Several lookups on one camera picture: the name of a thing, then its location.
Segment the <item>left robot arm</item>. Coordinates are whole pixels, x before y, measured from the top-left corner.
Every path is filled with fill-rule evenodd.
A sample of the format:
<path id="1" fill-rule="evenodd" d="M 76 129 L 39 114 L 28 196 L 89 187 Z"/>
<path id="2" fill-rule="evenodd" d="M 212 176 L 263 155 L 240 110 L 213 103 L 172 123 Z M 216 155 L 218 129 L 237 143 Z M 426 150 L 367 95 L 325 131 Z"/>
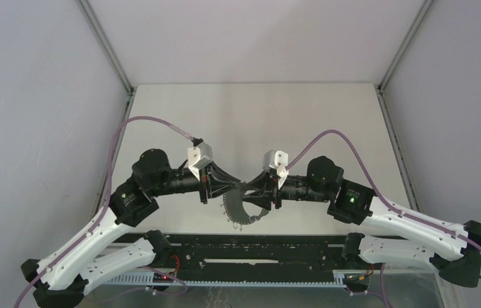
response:
<path id="1" fill-rule="evenodd" d="M 91 221 L 67 244 L 45 259 L 28 259 L 21 265 L 34 287 L 39 307 L 76 307 L 94 288 L 140 266 L 163 267 L 171 259 L 171 245 L 159 230 L 151 230 L 130 246 L 101 257 L 116 239 L 132 232 L 158 210 L 156 198 L 198 192 L 200 200 L 220 196 L 241 181 L 209 158 L 195 167 L 170 166 L 163 150 L 145 151 L 132 166 L 132 175 L 110 196 Z"/>

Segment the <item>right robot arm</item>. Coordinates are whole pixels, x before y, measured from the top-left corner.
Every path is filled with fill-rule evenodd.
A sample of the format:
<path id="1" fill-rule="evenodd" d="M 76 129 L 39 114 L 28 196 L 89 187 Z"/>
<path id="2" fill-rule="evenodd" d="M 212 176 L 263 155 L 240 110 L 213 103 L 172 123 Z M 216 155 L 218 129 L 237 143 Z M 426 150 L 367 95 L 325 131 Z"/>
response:
<path id="1" fill-rule="evenodd" d="M 327 214 L 345 223 L 384 228 L 400 238 L 384 240 L 352 233 L 341 251 L 349 268 L 366 263 L 406 263 L 436 271 L 445 281 L 477 287 L 481 271 L 481 223 L 451 223 L 402 207 L 343 177 L 344 170 L 325 157 L 310 160 L 306 175 L 286 174 L 274 162 L 241 188 L 241 200 L 271 210 L 284 200 L 327 202 Z"/>

